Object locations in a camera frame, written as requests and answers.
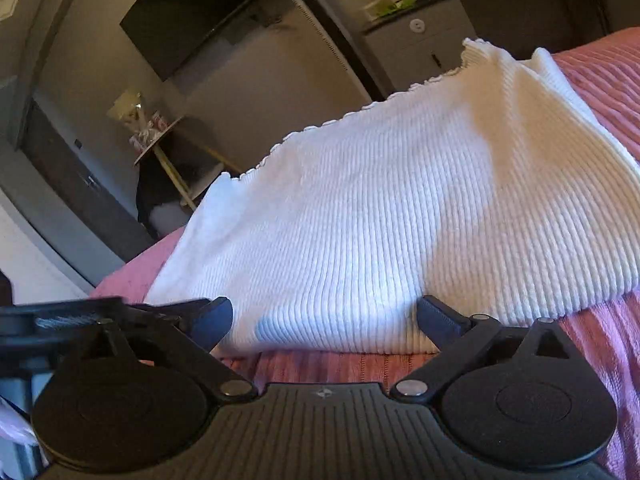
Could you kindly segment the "white ribbed knit garment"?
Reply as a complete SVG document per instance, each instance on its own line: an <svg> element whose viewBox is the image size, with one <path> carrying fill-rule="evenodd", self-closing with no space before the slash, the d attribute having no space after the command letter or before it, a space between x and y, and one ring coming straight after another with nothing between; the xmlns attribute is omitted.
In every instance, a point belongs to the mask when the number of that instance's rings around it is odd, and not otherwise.
<svg viewBox="0 0 640 480"><path fill-rule="evenodd" d="M639 284L639 167L538 49L469 40L453 72L289 134L208 189L146 294L228 298L223 356L433 352L433 295L506 325Z"/></svg>

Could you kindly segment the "dark low tv cabinet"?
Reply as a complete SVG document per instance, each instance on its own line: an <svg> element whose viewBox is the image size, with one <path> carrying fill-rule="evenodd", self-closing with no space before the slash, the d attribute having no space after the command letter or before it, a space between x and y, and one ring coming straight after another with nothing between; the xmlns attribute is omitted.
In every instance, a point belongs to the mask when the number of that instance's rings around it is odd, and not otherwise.
<svg viewBox="0 0 640 480"><path fill-rule="evenodd" d="M151 235L80 161L36 103L21 150L58 197L116 256L128 262L154 244Z"/></svg>

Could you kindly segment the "round wooden side table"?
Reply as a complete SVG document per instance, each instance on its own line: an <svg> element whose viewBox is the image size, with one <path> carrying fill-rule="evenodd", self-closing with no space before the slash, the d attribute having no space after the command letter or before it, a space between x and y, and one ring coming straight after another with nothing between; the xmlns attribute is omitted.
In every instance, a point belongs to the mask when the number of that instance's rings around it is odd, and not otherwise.
<svg viewBox="0 0 640 480"><path fill-rule="evenodd" d="M241 168L221 152L214 150L196 136L185 134L186 142L204 152L215 162L212 170L207 171L203 177L199 177L193 183L189 183L160 144L171 134L178 134L179 128L186 124L190 116L180 115L168 122L160 110L151 113L146 109L145 100L139 91L127 89L122 92L106 114L109 118L120 122L131 133L129 143L137 152L134 166L139 166L146 156L153 155L179 193L180 205L189 208L190 211L196 209L198 206L196 202L221 174L241 172Z"/></svg>

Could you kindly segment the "grey small cabinet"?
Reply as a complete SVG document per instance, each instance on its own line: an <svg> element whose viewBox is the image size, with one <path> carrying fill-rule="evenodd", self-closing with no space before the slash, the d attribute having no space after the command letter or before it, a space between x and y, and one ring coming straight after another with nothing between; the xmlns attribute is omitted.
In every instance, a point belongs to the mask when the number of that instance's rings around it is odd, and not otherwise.
<svg viewBox="0 0 640 480"><path fill-rule="evenodd" d="M461 0L439 0L367 30L368 48L395 91L458 68L475 29Z"/></svg>

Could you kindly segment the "white standing floor lamp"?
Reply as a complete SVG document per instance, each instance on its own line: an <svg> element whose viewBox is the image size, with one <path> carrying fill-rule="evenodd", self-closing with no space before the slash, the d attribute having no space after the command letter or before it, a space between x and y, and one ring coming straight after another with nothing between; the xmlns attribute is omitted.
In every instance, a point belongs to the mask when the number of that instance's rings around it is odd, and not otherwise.
<svg viewBox="0 0 640 480"><path fill-rule="evenodd" d="M326 0L292 0L330 47L357 90L368 102L388 96L358 41Z"/></svg>

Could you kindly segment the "black wall television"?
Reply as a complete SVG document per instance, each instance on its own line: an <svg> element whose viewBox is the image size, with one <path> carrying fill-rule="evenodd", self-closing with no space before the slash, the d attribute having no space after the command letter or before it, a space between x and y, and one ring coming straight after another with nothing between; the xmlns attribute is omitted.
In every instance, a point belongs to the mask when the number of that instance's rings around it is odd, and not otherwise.
<svg viewBox="0 0 640 480"><path fill-rule="evenodd" d="M266 0L136 0L120 27L154 73L167 80L212 38L245 18L250 27L278 24Z"/></svg>

